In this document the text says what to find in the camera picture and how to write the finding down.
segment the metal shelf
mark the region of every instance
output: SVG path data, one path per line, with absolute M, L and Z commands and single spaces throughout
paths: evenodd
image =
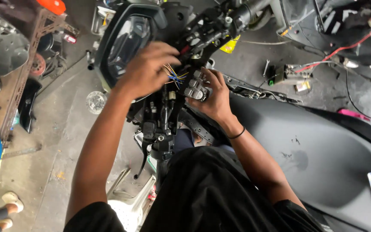
M 3 147 L 8 146 L 8 136 L 18 104 L 24 91 L 25 83 L 28 79 L 38 43 L 41 36 L 63 27 L 74 35 L 78 31 L 65 22 L 66 15 L 55 15 L 47 9 L 39 9 L 37 17 L 33 22 L 33 32 L 30 41 L 28 61 L 20 68 L 12 71 L 6 76 L 1 76 L 2 83 L 0 91 L 0 138 Z

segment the hand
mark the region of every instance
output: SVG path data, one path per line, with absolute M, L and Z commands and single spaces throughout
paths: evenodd
M 151 42 L 127 64 L 126 72 L 117 81 L 115 89 L 124 89 L 131 100 L 159 90 L 168 82 L 163 66 L 180 64 L 174 57 L 178 54 L 177 49 L 166 43 Z
M 231 113 L 228 99 L 229 90 L 225 85 L 223 74 L 219 71 L 203 67 L 201 68 L 201 72 L 205 75 L 206 81 L 210 82 L 205 83 L 204 86 L 213 89 L 213 93 L 205 102 L 200 102 L 192 98 L 186 98 L 186 101 L 218 123 L 225 121 L 233 114 Z

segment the wrench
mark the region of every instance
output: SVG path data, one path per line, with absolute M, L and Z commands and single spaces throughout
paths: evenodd
M 265 72 L 267 71 L 268 63 L 270 63 L 270 60 L 266 60 L 263 76 L 265 76 Z

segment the black shirt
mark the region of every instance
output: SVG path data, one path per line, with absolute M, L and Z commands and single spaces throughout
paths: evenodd
M 124 231 L 115 211 L 96 202 L 81 209 L 65 232 Z M 289 200 L 272 205 L 250 182 L 236 155 L 214 147 L 176 154 L 141 228 L 147 231 L 321 232 L 321 225 Z

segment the red cable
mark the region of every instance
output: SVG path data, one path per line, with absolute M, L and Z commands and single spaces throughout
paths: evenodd
M 370 31 L 369 34 L 367 34 L 366 36 L 364 36 L 363 39 L 359 40 L 357 43 L 355 43 L 355 44 L 353 44 L 353 45 L 351 45 L 351 46 L 348 46 L 348 47 L 340 47 L 340 48 L 336 49 L 336 50 L 333 51 L 330 55 L 328 55 L 326 58 L 324 58 L 323 61 L 326 61 L 326 60 L 330 59 L 330 57 L 334 56 L 336 53 L 338 53 L 338 52 L 341 51 L 341 50 L 351 49 L 351 48 L 354 48 L 354 47 L 358 46 L 359 44 L 361 44 L 362 42 L 364 42 L 366 39 L 368 39 L 370 36 L 371 36 L 371 31 Z M 296 73 L 299 73 L 299 72 L 301 72 L 301 71 L 303 71 L 303 70 L 306 70 L 306 69 L 312 68 L 312 67 L 317 66 L 317 65 L 319 65 L 319 64 L 312 64 L 312 65 L 306 66 L 306 67 L 304 67 L 304 68 L 302 68 L 302 69 L 300 69 L 300 70 L 298 70 L 298 71 L 295 71 L 295 72 L 296 72 Z

